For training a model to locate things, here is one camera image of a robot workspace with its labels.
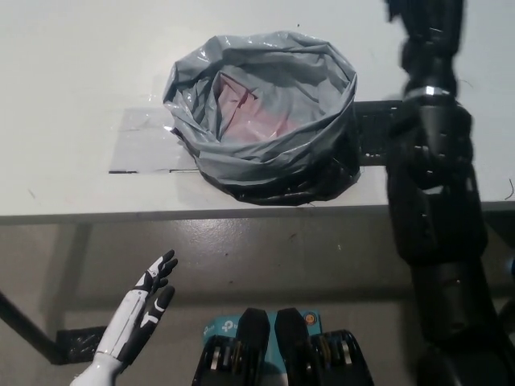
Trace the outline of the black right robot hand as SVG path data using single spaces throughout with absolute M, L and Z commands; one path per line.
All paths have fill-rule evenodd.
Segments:
M 389 21 L 400 18 L 407 33 L 401 53 L 401 67 L 408 75 L 404 97 L 415 97 L 427 87 L 456 97 L 453 61 L 460 47 L 466 2 L 397 0 L 386 5 Z

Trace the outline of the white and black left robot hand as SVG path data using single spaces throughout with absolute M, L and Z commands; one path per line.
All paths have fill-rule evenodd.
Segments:
M 154 333 L 175 295 L 168 284 L 178 260 L 170 250 L 159 257 L 129 290 L 101 338 L 91 364 L 71 382 L 72 386 L 116 384 L 138 357 Z

